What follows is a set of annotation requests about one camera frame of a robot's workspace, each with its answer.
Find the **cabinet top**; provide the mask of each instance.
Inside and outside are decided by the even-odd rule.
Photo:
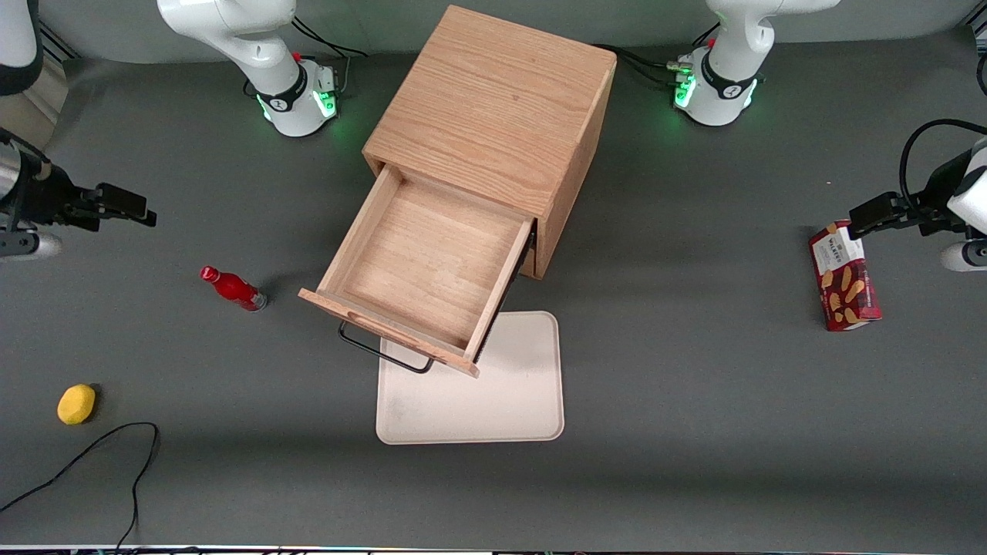
[[[543,215],[616,64],[607,50],[449,6],[364,155]]]

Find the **open drawer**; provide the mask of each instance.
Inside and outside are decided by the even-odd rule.
[[[347,322],[477,377],[533,219],[386,165],[319,287],[298,296],[343,319],[340,335],[362,349],[381,356]]]

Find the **black cable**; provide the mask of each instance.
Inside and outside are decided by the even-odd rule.
[[[7,217],[7,224],[4,228],[8,233],[17,233],[21,226],[21,210],[24,209],[24,197],[28,195],[28,184],[21,183],[14,194],[14,201],[10,205],[10,215]]]
[[[77,56],[73,56],[72,52],[66,50],[65,46],[60,44],[58,40],[55,40],[55,38],[51,35],[51,33],[49,33],[44,27],[41,27],[40,31],[41,31],[41,36],[48,39],[48,42],[51,42],[52,44],[54,44],[56,48],[61,50],[65,54],[66,59],[73,59],[77,57]],[[60,58],[59,56],[53,55],[52,57],[58,59],[58,61],[62,61],[62,58]]]
[[[61,63],[62,61],[64,61],[60,57],[58,57],[57,55],[55,55],[54,52],[52,52],[51,50],[49,50],[48,47],[45,46],[44,44],[41,45],[41,49],[44,51],[44,53],[46,53],[49,56],[51,56],[51,59],[57,61],[58,63]]]
[[[973,24],[973,20],[979,18],[980,17],[980,14],[983,14],[984,13],[984,10],[987,10],[987,6],[981,6],[980,9],[977,10],[977,13],[973,14],[972,16],[970,16],[966,20],[966,25],[972,25]]]
[[[692,45],[693,46],[698,46],[698,45],[702,44],[703,43],[703,40],[706,40],[706,37],[708,37],[709,35],[711,35],[713,33],[713,31],[715,31],[719,27],[720,27],[720,22],[717,21],[717,24],[716,25],[710,27],[709,29],[706,30],[705,33],[703,33],[703,34],[699,35],[698,37],[696,37],[696,39],[692,41]]]
[[[660,69],[664,69],[665,68],[665,64],[663,64],[663,63],[658,63],[658,62],[651,61],[649,59],[643,58],[643,57],[638,56],[637,54],[635,54],[635,53],[633,53],[633,52],[631,52],[631,51],[629,51],[629,50],[627,50],[625,48],[620,48],[619,46],[614,46],[613,44],[603,44],[603,43],[598,42],[598,43],[594,44],[593,46],[596,46],[597,48],[603,48],[604,50],[610,50],[611,52],[617,54],[617,57],[619,57],[620,59],[624,60],[624,62],[627,63],[627,65],[631,69],[633,69],[633,70],[637,71],[638,73],[640,73],[648,81],[651,81],[653,83],[657,83],[658,85],[674,85],[675,84],[675,82],[672,81],[672,80],[670,80],[670,79],[659,79],[659,78],[655,77],[654,75],[652,75],[652,74],[648,73],[647,71],[645,71],[646,68],[660,68]]]
[[[41,150],[39,148],[37,148],[36,146],[30,144],[29,142],[27,142],[26,140],[24,140],[20,136],[18,136],[17,133],[15,133],[13,131],[9,131],[9,130],[3,128],[3,127],[0,127],[0,142],[10,143],[11,140],[16,141],[18,144],[20,144],[20,145],[24,146],[25,148],[27,148],[28,150],[30,150],[35,156],[38,157],[38,159],[41,162],[49,162],[49,163],[51,162],[51,160],[48,160],[48,157],[45,156],[44,153],[41,152]]]
[[[330,44],[330,43],[328,43],[325,40],[319,39],[318,37],[316,37],[314,35],[311,35],[307,31],[305,31],[304,29],[302,29],[297,23],[291,22],[291,26],[294,27],[298,31],[298,33],[301,33],[305,37],[308,37],[309,39],[314,40],[315,42],[321,42],[322,44],[325,44],[329,48],[332,48],[339,57],[343,57],[343,58],[347,57],[346,54],[345,54],[345,52],[343,52],[342,50],[340,50],[340,48],[338,46],[336,46],[334,44]]]
[[[918,129],[915,129],[908,140],[905,141],[905,147],[901,150],[901,163],[898,166],[898,187],[901,189],[901,195],[905,198],[905,203],[908,204],[908,209],[912,210],[918,216],[927,222],[932,222],[933,219],[929,214],[919,211],[915,206],[915,200],[912,199],[911,193],[908,192],[908,157],[912,152],[912,147],[915,145],[915,141],[918,140],[919,136],[927,130],[939,126],[939,125],[952,125],[953,127],[960,127],[967,129],[976,133],[987,135],[987,127],[983,125],[978,125],[976,123],[971,123],[970,121],[964,121],[962,119],[933,119],[932,121],[923,123]]]
[[[984,62],[987,62],[987,52],[980,55],[977,62],[977,85],[980,85],[980,92],[987,95],[987,85],[984,84]]]
[[[359,54],[359,55],[361,55],[363,57],[367,57],[369,55],[366,52],[364,52],[363,50],[357,50],[356,48],[349,48],[349,47],[346,47],[346,46],[341,46],[339,44],[335,44],[333,42],[329,42],[328,40],[323,39],[311,27],[309,27],[308,25],[305,25],[305,22],[303,22],[298,17],[295,17],[295,19],[291,22],[291,25],[296,30],[298,30],[298,32],[301,33],[302,35],[308,37],[311,40],[315,40],[317,42],[321,42],[322,44],[328,46],[329,48],[332,48],[333,50],[336,51],[336,53],[338,53],[342,57],[346,57],[346,54],[342,53],[341,50],[346,50],[347,52],[353,52],[354,54]]]
[[[663,63],[658,63],[656,61],[651,61],[649,59],[642,58],[637,54],[631,52],[630,50],[627,50],[626,48],[620,48],[619,46],[614,46],[613,44],[603,44],[598,42],[593,46],[596,46],[597,48],[603,48],[604,50],[610,50],[611,52],[617,54],[618,56],[625,56],[627,58],[636,61],[637,63],[646,65],[648,67],[660,67],[662,69],[665,67],[665,64]]]
[[[3,507],[0,507],[0,514],[7,511],[8,509],[15,506],[17,503],[23,501],[24,499],[27,499],[28,497],[36,494],[37,492],[43,490],[44,488],[47,488],[51,484],[54,484],[55,480],[61,478],[63,474],[68,472],[68,470],[72,468],[72,466],[74,466],[75,463],[79,462],[82,459],[82,457],[86,456],[86,454],[88,454],[89,451],[93,450],[97,445],[99,445],[101,441],[103,441],[107,437],[112,436],[113,434],[116,434],[120,430],[123,430],[125,428],[130,428],[131,426],[150,426],[154,430],[154,436],[151,438],[151,448],[148,449],[147,451],[147,460],[144,461],[144,466],[140,468],[140,472],[137,474],[137,477],[134,478],[133,480],[133,485],[130,486],[130,497],[133,499],[133,515],[130,518],[130,526],[127,527],[126,532],[123,533],[123,535],[120,537],[120,540],[116,543],[116,551],[118,552],[120,545],[123,544],[123,540],[126,539],[126,536],[130,535],[130,531],[133,530],[134,526],[137,524],[137,484],[140,482],[140,479],[143,478],[144,473],[147,472],[147,468],[151,466],[151,460],[154,458],[154,453],[157,450],[156,447],[158,445],[158,441],[161,438],[161,429],[158,428],[158,425],[154,424],[153,422],[131,422],[129,424],[123,424],[117,426],[116,428],[110,430],[109,432],[106,432],[102,436],[99,436],[95,441],[90,443],[88,447],[83,449],[81,453],[75,455],[75,458],[73,458],[68,464],[66,464],[61,470],[59,470],[58,473],[55,474],[50,480],[44,482],[40,486],[37,486],[29,490],[26,493],[17,496],[17,498],[14,499],[14,501],[8,503],[7,505],[4,505]]]

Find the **red cardboard box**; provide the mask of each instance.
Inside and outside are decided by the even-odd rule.
[[[808,242],[826,329],[831,332],[846,332],[880,320],[864,244],[850,238],[848,225],[850,220],[833,222]]]

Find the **power cord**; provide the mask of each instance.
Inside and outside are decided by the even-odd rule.
[[[151,460],[154,459],[154,453],[157,451],[158,442],[161,439],[161,429],[159,429],[158,425],[154,424],[153,422],[131,422],[129,424],[123,424],[117,426],[116,428],[110,430],[109,432],[106,432],[102,436],[99,436],[95,441],[90,443],[88,447],[83,449],[81,453],[75,455],[75,458],[73,458],[68,464],[66,464],[61,470],[59,470],[58,473],[55,474],[50,480],[44,482],[40,486],[37,486],[29,490],[26,493],[17,496],[17,498],[15,498],[14,501],[8,503],[7,505],[4,505],[3,507],[0,507],[0,514],[3,514],[5,511],[15,506],[17,503],[23,501],[24,499],[27,499],[28,497],[36,494],[37,492],[43,490],[44,488],[47,488],[51,484],[54,484],[55,480],[61,478],[63,474],[68,472],[68,470],[75,465],[75,463],[82,460],[82,458],[86,456],[89,453],[89,451],[93,450],[104,439],[112,436],[113,434],[116,434],[121,430],[130,428],[132,426],[150,426],[154,430],[154,436],[151,437],[151,448],[148,449],[147,451],[147,459],[144,461],[144,466],[140,468],[140,472],[137,473],[137,477],[134,478],[133,480],[133,485],[130,486],[130,497],[131,499],[133,499],[133,515],[130,517],[130,526],[126,528],[126,532],[123,533],[123,535],[120,537],[120,540],[116,543],[115,552],[118,552],[120,549],[120,545],[123,544],[123,540],[126,539],[126,536],[130,535],[130,531],[133,530],[135,525],[137,525],[137,484],[140,482],[140,479],[144,477],[144,473],[147,472],[147,468],[151,466]]]
[[[987,62],[987,52],[980,55],[980,61],[977,62],[977,85],[980,85],[980,91],[987,95],[987,85],[984,84],[984,62]]]
[[[21,146],[30,150],[31,153],[37,156],[37,158],[41,162],[51,162],[51,160],[48,160],[48,157],[45,156],[44,153],[41,152],[39,148],[30,144],[20,136],[18,136],[17,133],[13,131],[8,131],[7,129],[0,127],[0,142],[4,144],[11,144],[11,141],[16,142],[17,144],[20,144]]]
[[[644,76],[645,79],[651,81],[652,83],[657,83],[658,85],[661,86],[670,86],[676,84],[675,81],[670,79],[659,79],[658,77],[655,77],[654,75],[652,75],[651,73],[645,70],[646,68],[665,69],[664,63],[651,61],[649,59],[638,56],[637,54],[625,48],[614,46],[613,44],[596,43],[593,46],[596,46],[597,48],[603,48],[604,50],[610,50],[611,52],[617,54],[617,57],[624,60],[624,62],[628,65],[628,67],[637,71],[642,76]]]
[[[291,22],[291,25],[305,37],[308,37],[309,39],[314,40],[315,42],[320,42],[328,46],[329,48],[332,48],[341,57],[346,58],[346,69],[342,71],[342,86],[340,87],[340,94],[344,93],[346,91],[346,86],[349,84],[349,63],[352,61],[353,58],[353,56],[346,54],[346,52],[353,52],[363,57],[367,57],[369,54],[367,54],[363,50],[357,50],[356,48],[347,48],[346,46],[340,46],[339,44],[335,44],[333,42],[329,42],[328,40],[323,39],[322,36],[320,36],[318,33],[313,31],[311,27],[305,25],[305,22],[303,22],[301,19],[297,17]]]
[[[319,36],[318,33],[313,31],[311,27],[305,25],[305,22],[303,22],[301,19],[297,17],[294,20],[292,20],[291,25],[305,37],[308,37],[309,39],[314,40],[316,42],[321,42],[322,44],[328,46],[329,48],[332,48],[333,50],[336,51],[337,54],[340,55],[340,57],[347,57],[347,55],[343,53],[344,50],[347,52],[353,52],[354,54],[359,54],[363,57],[367,57],[369,55],[363,50],[357,50],[356,48],[347,48],[346,46],[340,46],[339,44],[335,44],[329,42],[328,40],[323,39],[322,37]]]
[[[709,35],[711,35],[713,33],[713,31],[715,31],[715,30],[717,30],[719,28],[720,28],[720,22],[717,22],[716,25],[714,25],[714,26],[710,27],[709,29],[707,29],[705,33],[703,33],[703,34],[699,35],[698,37],[696,37],[696,39],[692,41],[692,45],[693,46],[698,46],[698,45],[702,44],[703,43],[703,40],[706,40],[706,37],[708,37]]]
[[[983,67],[983,58],[980,58],[980,67]],[[976,133],[987,135],[987,127],[983,125],[978,125],[976,123],[971,123],[970,121],[964,121],[962,119],[933,119],[927,123],[923,123],[919,128],[915,129],[908,140],[905,141],[905,147],[901,150],[901,163],[898,166],[898,186],[901,189],[901,195],[905,198],[905,203],[908,204],[908,209],[917,213],[920,218],[926,220],[927,222],[932,222],[932,217],[915,206],[915,200],[912,199],[911,193],[908,192],[908,157],[911,155],[912,147],[915,146],[915,141],[918,140],[922,133],[928,131],[933,127],[940,125],[951,125],[953,127],[960,127],[962,129],[967,129]]]

